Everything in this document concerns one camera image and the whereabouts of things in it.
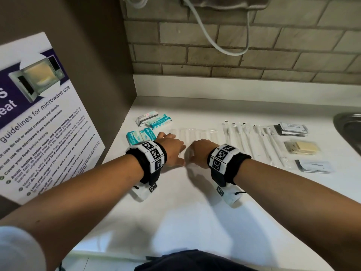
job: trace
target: microwave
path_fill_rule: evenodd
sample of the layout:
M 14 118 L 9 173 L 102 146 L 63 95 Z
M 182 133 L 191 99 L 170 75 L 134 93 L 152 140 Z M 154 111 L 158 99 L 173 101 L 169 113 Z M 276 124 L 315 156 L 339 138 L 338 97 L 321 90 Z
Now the microwave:
M 29 102 L 65 77 L 54 55 L 9 73 L 10 79 Z

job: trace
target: white sleeve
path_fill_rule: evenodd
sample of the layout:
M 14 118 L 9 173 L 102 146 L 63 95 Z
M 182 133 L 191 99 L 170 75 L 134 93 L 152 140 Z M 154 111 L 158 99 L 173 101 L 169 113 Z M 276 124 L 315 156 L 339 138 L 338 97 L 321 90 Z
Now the white sleeve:
M 1 271 L 46 271 L 44 253 L 38 242 L 16 227 L 0 227 Z

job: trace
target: brown panel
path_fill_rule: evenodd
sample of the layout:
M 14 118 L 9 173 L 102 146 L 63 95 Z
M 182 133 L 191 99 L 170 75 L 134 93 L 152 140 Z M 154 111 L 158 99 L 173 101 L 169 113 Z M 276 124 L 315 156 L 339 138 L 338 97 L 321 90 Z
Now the brown panel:
M 41 31 L 106 146 L 101 162 L 137 95 L 119 0 L 0 0 L 0 44 Z

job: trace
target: white cable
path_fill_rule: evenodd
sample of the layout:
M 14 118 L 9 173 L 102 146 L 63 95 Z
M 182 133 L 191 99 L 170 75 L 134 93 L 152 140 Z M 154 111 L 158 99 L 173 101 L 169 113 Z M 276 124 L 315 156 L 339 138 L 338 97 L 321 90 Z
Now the white cable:
M 133 0 L 127 0 L 129 4 L 131 4 L 134 8 L 141 9 L 143 8 L 148 0 L 140 0 L 138 3 L 135 3 Z
M 140 9 L 143 8 L 148 0 L 141 0 L 138 3 L 134 3 L 133 0 L 127 0 L 129 2 L 129 4 L 131 4 L 133 7 Z M 201 27 L 205 37 L 207 38 L 207 40 L 210 42 L 211 45 L 214 46 L 215 49 L 219 50 L 220 52 L 229 55 L 229 56 L 241 56 L 243 54 L 245 54 L 249 48 L 249 44 L 250 44 L 250 12 L 247 11 L 247 26 L 246 26 L 246 32 L 247 32 L 247 38 L 246 38 L 246 48 L 244 50 L 242 50 L 241 52 L 229 52 L 223 48 L 221 48 L 219 45 L 217 45 L 212 38 L 210 37 L 210 35 L 208 34 L 208 32 L 205 30 L 205 27 L 202 23 L 201 18 L 199 17 L 199 14 L 197 13 L 197 10 L 194 8 L 194 5 L 192 5 L 192 3 L 189 0 L 183 0 L 187 6 L 189 6 L 190 10 L 192 11 L 192 13 L 194 14 L 194 16 L 196 17 L 196 20 L 199 24 L 199 26 Z
M 201 18 L 199 17 L 199 14 L 197 13 L 196 9 L 194 8 L 194 6 L 192 5 L 192 3 L 189 0 L 183 0 L 187 6 L 189 6 L 189 8 L 191 9 L 191 11 L 193 12 L 194 16 L 196 17 L 196 20 L 198 22 L 198 24 L 200 25 L 204 35 L 206 36 L 207 40 L 210 42 L 211 45 L 214 46 L 215 49 L 219 50 L 220 52 L 230 55 L 230 56 L 240 56 L 243 55 L 247 52 L 248 48 L 249 48 L 249 43 L 250 43 L 250 17 L 249 17 L 249 11 L 247 11 L 247 39 L 246 39 L 246 48 L 244 50 L 242 50 L 241 52 L 229 52 L 227 50 L 224 50 L 223 48 L 221 48 L 219 45 L 217 45 L 212 38 L 210 37 L 210 35 L 208 34 L 208 32 L 205 30 L 204 25 L 202 23 Z

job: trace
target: qr code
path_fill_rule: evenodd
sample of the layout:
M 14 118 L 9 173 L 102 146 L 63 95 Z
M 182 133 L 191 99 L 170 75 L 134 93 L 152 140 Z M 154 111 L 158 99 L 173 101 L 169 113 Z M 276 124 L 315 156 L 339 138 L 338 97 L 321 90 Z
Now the qr code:
M 157 188 L 157 184 L 155 183 L 151 187 L 149 187 L 149 191 L 152 193 L 156 188 Z
M 158 170 L 159 168 L 162 167 L 162 159 L 159 159 L 159 160 L 156 161 L 155 167 L 156 167 L 155 170 Z
M 219 171 L 219 170 L 221 169 L 221 162 L 218 161 L 218 160 L 216 160 L 216 159 L 214 159 L 214 160 L 213 160 L 212 167 L 213 167 L 215 170 Z
M 227 150 L 228 152 L 231 152 L 232 150 L 235 150 L 236 148 L 230 145 L 226 145 L 224 148 L 224 150 Z
M 150 143 L 143 143 L 142 146 L 144 146 L 148 150 L 154 148 L 154 146 L 151 145 Z
M 220 194 L 221 197 L 223 197 L 224 192 L 220 187 L 217 187 L 217 192 Z
M 156 148 L 151 151 L 151 155 L 153 156 L 153 158 L 155 160 L 161 157 L 161 155 L 159 154 L 159 152 Z
M 219 152 L 217 153 L 217 155 L 215 156 L 217 159 L 220 160 L 224 160 L 224 158 L 228 155 L 228 152 L 224 151 L 224 150 L 219 150 Z

